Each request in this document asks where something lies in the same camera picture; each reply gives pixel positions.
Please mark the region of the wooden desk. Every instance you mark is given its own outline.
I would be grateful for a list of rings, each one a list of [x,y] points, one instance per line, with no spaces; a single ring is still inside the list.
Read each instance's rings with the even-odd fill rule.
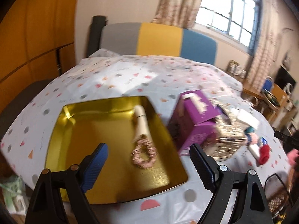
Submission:
[[[289,99],[288,94],[281,89],[277,84],[273,84],[272,89],[270,91],[262,90],[259,92],[256,90],[247,80],[242,82],[243,84],[243,93],[254,96],[258,98],[259,101],[264,101],[265,104],[271,108],[274,112],[278,112],[283,107],[286,106],[287,101]],[[276,99],[277,105],[272,104],[270,98]]]

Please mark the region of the blue Tempo tissue pack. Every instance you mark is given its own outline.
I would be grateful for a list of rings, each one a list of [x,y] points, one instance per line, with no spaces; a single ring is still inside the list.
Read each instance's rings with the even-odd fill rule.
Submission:
[[[263,145],[267,145],[268,144],[268,142],[267,142],[267,140],[264,138],[264,137],[260,137],[259,138],[259,140],[258,140],[258,144],[260,145],[260,146],[263,146]]]

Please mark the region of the purple cardboard box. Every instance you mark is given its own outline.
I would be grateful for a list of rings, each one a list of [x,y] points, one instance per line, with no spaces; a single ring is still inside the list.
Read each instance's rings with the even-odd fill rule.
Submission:
[[[187,155],[192,144],[201,145],[215,133],[219,115],[201,90],[181,93],[167,125],[178,154]]]

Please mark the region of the window with grille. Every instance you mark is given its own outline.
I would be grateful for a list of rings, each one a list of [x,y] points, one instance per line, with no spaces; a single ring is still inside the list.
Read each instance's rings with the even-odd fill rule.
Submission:
[[[253,52],[261,0],[202,0],[194,27],[222,35],[247,53]]]

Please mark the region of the beige cloth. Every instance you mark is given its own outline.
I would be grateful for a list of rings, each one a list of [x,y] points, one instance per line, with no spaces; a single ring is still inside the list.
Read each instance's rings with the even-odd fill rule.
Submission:
[[[147,122],[147,115],[143,106],[136,105],[134,107],[133,119],[136,123],[135,137],[133,141],[136,142],[141,136],[145,136],[148,140],[152,141],[150,129]]]

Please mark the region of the pink towel blue band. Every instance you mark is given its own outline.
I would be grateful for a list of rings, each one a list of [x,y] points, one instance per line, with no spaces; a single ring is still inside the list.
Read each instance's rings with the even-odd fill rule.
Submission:
[[[245,145],[252,145],[252,144],[257,144],[258,143],[258,135],[256,133],[247,133],[245,135]]]

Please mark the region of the blue folding chair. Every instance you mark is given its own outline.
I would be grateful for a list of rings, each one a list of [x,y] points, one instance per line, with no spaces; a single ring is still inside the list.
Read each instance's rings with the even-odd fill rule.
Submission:
[[[261,91],[271,91],[273,87],[273,79],[270,76],[267,76]]]

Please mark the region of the beige patterned curtain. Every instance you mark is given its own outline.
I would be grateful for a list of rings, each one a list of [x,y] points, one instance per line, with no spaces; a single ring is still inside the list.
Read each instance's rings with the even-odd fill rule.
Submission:
[[[153,23],[190,29],[202,0],[160,0]]]

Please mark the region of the ornate gold tissue box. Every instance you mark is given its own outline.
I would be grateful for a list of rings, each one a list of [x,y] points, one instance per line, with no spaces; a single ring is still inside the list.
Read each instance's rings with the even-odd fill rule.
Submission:
[[[215,117],[212,133],[201,144],[204,152],[217,162],[225,161],[245,143],[245,133],[229,106],[216,99],[211,100],[219,112]]]

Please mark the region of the bags on desk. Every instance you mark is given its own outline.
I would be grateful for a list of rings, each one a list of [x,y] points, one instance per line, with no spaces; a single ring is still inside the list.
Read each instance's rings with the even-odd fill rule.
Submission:
[[[241,78],[244,78],[246,76],[246,70],[243,69],[240,64],[234,60],[230,60],[226,71],[235,76],[240,76]]]

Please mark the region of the blue plush toy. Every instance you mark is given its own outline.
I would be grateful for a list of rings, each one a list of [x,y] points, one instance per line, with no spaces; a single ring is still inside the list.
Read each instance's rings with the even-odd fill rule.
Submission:
[[[245,134],[249,134],[249,133],[254,133],[255,132],[255,128],[253,128],[252,126],[249,126],[244,133]]]

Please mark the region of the grey yellow blue sofa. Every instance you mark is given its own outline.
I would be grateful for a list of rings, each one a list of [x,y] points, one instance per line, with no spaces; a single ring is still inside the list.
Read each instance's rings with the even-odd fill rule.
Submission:
[[[139,22],[108,24],[106,17],[94,16],[86,56],[96,56],[100,49],[119,55],[182,57],[213,65],[217,43],[189,29]]]

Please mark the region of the gold metal tray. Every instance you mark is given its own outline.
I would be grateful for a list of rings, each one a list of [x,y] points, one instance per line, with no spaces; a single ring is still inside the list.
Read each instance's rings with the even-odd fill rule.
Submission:
[[[134,166],[134,107],[145,109],[152,142],[157,149],[154,166]],[[145,96],[110,98],[65,105],[57,118],[46,157],[51,171],[80,163],[100,144],[108,146],[107,160],[86,193],[91,204],[113,204],[147,198],[185,183],[187,172],[172,138]]]

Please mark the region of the white woven dishcloth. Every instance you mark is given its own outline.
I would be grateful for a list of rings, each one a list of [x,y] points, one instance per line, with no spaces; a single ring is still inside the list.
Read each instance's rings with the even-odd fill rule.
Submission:
[[[237,110],[237,119],[243,123],[247,124],[248,126],[251,126],[255,130],[258,129],[260,121],[255,118],[252,114],[248,113],[244,109]]]

